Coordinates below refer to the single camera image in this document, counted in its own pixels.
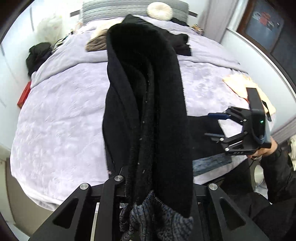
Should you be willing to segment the brown knitted garment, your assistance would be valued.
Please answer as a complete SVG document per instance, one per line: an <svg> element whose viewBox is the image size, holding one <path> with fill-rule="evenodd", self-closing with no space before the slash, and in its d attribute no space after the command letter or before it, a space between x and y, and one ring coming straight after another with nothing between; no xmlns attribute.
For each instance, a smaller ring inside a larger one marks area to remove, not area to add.
<svg viewBox="0 0 296 241"><path fill-rule="evenodd" d="M85 50L87 52L102 51L107 49L106 37L108 29L100 30L87 42Z"/></svg>

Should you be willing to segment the lavender plush bed blanket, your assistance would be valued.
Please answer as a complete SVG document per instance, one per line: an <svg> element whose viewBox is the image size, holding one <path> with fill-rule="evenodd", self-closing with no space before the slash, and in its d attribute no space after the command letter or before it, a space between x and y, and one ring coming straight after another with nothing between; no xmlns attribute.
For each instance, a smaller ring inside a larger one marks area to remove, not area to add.
<svg viewBox="0 0 296 241"><path fill-rule="evenodd" d="M223 79L246 74L219 43L189 27L149 17L145 21L189 37L191 56L178 56L187 113L203 116L229 106L247 108ZM107 52L87 52L98 30L122 18L96 20L70 35L33 73L11 148L11 174L37 205L55 210L81 183L108 178L102 121L109 88Z"/></svg>

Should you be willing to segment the dark framed window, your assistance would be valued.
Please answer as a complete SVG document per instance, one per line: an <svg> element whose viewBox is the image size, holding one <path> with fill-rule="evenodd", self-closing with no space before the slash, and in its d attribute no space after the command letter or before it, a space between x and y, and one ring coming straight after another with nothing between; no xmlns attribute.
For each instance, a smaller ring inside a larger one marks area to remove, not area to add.
<svg viewBox="0 0 296 241"><path fill-rule="evenodd" d="M295 88L295 1L248 1L237 32L257 46Z"/></svg>

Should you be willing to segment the white floral bag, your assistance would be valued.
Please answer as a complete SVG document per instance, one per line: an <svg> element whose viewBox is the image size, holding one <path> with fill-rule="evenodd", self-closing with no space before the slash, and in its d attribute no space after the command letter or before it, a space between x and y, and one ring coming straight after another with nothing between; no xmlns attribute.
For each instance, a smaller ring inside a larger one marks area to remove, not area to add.
<svg viewBox="0 0 296 241"><path fill-rule="evenodd" d="M37 27L37 37L40 42L49 42L54 45L62 38L63 19L61 16L54 16L43 19Z"/></svg>

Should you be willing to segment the white wardrobe doors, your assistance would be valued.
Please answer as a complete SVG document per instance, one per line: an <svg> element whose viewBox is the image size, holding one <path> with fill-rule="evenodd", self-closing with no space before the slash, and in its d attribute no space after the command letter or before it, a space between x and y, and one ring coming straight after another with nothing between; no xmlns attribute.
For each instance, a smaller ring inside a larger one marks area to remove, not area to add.
<svg viewBox="0 0 296 241"><path fill-rule="evenodd" d="M39 43L35 6L29 5L17 17L1 42L1 145L7 149L11 149L20 114L17 103L29 81L29 49Z"/></svg>

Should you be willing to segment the black jacket pile on bed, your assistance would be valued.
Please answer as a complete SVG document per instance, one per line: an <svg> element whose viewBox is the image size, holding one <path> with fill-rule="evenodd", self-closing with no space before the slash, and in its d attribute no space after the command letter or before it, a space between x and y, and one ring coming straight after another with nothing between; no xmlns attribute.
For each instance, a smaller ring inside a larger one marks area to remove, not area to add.
<svg viewBox="0 0 296 241"><path fill-rule="evenodd" d="M159 31L170 43L170 45L175 50L175 53L182 56L191 56L191 48L188 45L189 37L186 34L172 34L169 31L159 28L137 16L127 15L122 23L133 23L133 24L140 24L147 27L150 27L154 30Z"/></svg>

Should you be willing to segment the black clothes beside bed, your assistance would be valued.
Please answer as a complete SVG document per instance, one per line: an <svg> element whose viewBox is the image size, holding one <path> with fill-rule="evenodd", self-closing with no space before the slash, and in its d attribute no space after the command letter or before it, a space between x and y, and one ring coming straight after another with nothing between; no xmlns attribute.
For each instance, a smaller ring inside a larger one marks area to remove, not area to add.
<svg viewBox="0 0 296 241"><path fill-rule="evenodd" d="M49 42L36 44L29 49L29 56L26 59L29 77L52 55L52 50L52 45Z"/></svg>

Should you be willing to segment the grey quilted headboard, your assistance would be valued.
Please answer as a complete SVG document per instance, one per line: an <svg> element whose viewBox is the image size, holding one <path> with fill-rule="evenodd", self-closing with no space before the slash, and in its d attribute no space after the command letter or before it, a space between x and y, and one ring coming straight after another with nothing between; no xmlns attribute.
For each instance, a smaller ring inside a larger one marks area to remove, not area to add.
<svg viewBox="0 0 296 241"><path fill-rule="evenodd" d="M173 10L173 17L186 22L189 14L189 5L183 1L163 1ZM90 21L125 17L128 14L147 16L147 7L153 3L150 0L97 0L84 1L80 10L80 19L83 24Z"/></svg>

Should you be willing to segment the peach folded garment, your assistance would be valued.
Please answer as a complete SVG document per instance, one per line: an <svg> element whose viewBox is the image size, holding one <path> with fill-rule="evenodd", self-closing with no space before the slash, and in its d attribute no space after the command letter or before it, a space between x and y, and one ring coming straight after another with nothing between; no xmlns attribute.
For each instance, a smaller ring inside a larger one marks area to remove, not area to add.
<svg viewBox="0 0 296 241"><path fill-rule="evenodd" d="M259 93L259 97L262 101L267 104L264 107L264 111L267 113L269 111L270 115L276 113L276 109L267 97L267 95L262 91L262 89L252 80L251 77L244 74L231 74L223 79L223 82L231 88L239 97L247 99L247 88L256 88Z"/></svg>

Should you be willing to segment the round cream cushion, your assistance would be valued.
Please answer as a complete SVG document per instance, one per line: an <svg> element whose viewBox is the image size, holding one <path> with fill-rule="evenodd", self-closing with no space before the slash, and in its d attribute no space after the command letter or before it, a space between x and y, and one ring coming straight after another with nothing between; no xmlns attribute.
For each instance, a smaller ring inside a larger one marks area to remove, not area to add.
<svg viewBox="0 0 296 241"><path fill-rule="evenodd" d="M170 21L173 18L173 9L166 3L154 2L148 5L147 15L153 19Z"/></svg>

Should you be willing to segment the grey window curtain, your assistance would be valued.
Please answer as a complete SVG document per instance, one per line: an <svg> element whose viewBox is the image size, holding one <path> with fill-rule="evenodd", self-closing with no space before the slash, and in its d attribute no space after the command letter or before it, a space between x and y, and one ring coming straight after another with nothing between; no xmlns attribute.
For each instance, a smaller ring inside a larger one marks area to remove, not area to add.
<svg viewBox="0 0 296 241"><path fill-rule="evenodd" d="M205 1L198 25L208 39L220 43L237 7L238 0Z"/></svg>

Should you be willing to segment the black pants with patterned lining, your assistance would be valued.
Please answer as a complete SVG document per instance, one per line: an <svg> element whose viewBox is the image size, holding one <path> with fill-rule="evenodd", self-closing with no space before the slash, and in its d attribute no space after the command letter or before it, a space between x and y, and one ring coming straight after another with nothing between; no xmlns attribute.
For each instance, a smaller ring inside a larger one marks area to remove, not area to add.
<svg viewBox="0 0 296 241"><path fill-rule="evenodd" d="M188 116L177 55L157 27L128 16L107 32L103 137L111 171L96 238L222 240L210 190L193 166L225 160L204 135L216 120Z"/></svg>

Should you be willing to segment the red box beside bed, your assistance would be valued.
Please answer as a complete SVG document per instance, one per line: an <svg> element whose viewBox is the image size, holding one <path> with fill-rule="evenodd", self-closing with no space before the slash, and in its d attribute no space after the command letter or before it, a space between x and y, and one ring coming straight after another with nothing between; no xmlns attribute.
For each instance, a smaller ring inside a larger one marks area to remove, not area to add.
<svg viewBox="0 0 296 241"><path fill-rule="evenodd" d="M29 81L26 85L26 87L24 88L19 100L18 100L18 103L17 103L17 106L21 109L23 107L23 104L25 103L26 99L28 98L28 95L30 93L30 90L31 90L31 81Z"/></svg>

